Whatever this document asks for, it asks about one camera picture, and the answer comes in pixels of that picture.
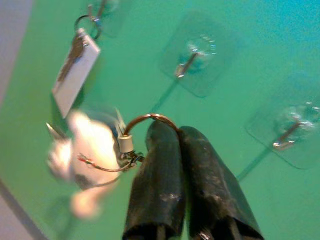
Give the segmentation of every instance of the white key tag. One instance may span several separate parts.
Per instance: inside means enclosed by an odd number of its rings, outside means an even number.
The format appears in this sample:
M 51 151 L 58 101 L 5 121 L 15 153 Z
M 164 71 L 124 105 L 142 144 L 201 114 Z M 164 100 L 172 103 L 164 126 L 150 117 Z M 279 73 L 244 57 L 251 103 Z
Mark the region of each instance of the white key tag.
M 79 28 L 52 89 L 53 97 L 63 118 L 70 111 L 100 51 L 85 30 Z

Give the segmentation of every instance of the green wall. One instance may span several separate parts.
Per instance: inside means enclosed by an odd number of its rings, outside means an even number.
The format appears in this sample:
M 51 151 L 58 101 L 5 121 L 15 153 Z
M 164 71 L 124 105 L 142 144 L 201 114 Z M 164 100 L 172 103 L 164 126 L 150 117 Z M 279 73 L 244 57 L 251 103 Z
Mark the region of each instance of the green wall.
M 203 132 L 235 175 L 260 163 L 240 184 L 267 240 L 319 238 L 319 166 L 296 169 L 248 134 L 246 124 L 291 74 L 319 78 L 320 4 L 280 0 L 132 0 L 116 37 L 104 31 L 101 54 L 77 106 L 116 106 L 126 123 L 151 109 L 178 126 Z M 51 88 L 74 35 L 73 24 L 88 0 L 35 1 L 0 110 L 0 177 L 49 239 L 120 239 L 135 170 L 123 174 L 104 201 L 103 215 L 81 222 L 69 214 L 77 189 L 55 180 L 46 159 L 51 144 L 45 122 L 66 127 Z M 211 94 L 195 97 L 159 67 L 163 50 L 191 10 L 209 15 L 239 41 L 237 55 Z M 134 141 L 145 151 L 148 124 Z

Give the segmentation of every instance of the plush toy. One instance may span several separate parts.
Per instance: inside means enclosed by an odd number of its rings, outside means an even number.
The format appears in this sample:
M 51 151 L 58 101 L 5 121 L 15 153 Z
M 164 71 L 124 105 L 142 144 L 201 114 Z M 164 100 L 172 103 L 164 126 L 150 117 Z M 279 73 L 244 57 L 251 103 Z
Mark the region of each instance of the plush toy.
M 70 203 L 73 214 L 80 219 L 95 217 L 100 201 L 117 184 L 119 172 L 93 168 L 81 161 L 90 159 L 97 166 L 115 170 L 119 168 L 119 147 L 116 135 L 125 127 L 117 111 L 117 119 L 110 124 L 89 118 L 81 111 L 73 111 L 67 118 L 73 139 L 55 139 L 49 152 L 48 166 L 57 178 L 74 181 L 81 188 Z

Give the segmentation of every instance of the transparent adhesive pad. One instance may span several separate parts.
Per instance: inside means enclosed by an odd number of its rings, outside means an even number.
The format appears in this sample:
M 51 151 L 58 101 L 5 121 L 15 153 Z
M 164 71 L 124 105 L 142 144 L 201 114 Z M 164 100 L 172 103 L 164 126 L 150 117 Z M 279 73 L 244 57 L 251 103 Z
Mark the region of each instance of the transparent adhesive pad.
M 208 96 L 214 82 L 235 54 L 236 37 L 201 12 L 188 13 L 179 24 L 160 58 L 161 70 L 197 97 Z M 177 78 L 179 65 L 197 53 L 185 74 Z
M 109 37 L 116 37 L 129 14 L 132 0 L 107 0 L 103 8 L 100 21 L 102 34 Z M 102 0 L 87 1 L 87 5 L 92 5 L 92 14 L 96 16 L 101 7 Z
M 290 165 L 311 168 L 320 159 L 319 89 L 319 79 L 290 75 L 248 122 L 248 133 Z

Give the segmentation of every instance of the adhesive hook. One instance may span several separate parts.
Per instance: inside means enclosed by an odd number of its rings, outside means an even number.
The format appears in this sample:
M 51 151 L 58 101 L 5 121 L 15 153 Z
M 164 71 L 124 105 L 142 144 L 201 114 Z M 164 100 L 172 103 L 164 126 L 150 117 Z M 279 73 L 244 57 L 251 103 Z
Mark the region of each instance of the adhesive hook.
M 200 37 L 190 40 L 184 52 L 180 55 L 180 63 L 175 76 L 182 78 L 188 70 L 198 72 L 209 64 L 209 60 L 216 54 L 216 45 L 210 37 L 202 34 Z
M 284 133 L 272 144 L 273 148 L 282 151 L 291 147 L 312 132 L 319 119 L 320 109 L 312 106 L 311 102 L 287 108 L 281 114 L 281 122 L 278 124 L 278 130 Z

